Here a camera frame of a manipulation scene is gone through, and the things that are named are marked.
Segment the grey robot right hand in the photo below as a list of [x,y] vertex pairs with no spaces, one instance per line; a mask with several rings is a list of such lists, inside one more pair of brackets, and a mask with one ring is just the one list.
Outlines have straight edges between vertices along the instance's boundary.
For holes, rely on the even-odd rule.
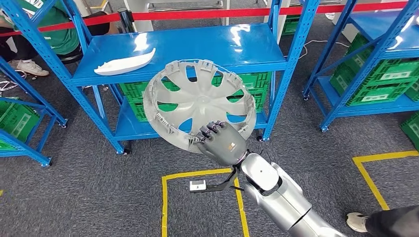
[[197,138],[201,153],[223,166],[240,163],[248,152],[245,139],[225,121],[212,121],[202,126]]

